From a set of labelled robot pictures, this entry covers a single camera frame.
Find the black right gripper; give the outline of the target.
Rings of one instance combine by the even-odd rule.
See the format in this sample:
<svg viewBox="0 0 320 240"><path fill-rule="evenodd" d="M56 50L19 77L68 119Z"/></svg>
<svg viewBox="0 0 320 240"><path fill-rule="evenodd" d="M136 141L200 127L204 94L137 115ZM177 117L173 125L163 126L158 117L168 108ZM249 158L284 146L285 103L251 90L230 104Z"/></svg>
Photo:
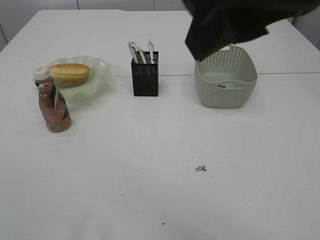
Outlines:
<svg viewBox="0 0 320 240"><path fill-rule="evenodd" d="M318 0L184 0L192 21L185 44L197 61L220 49L267 35L267 25L308 14Z"/></svg>

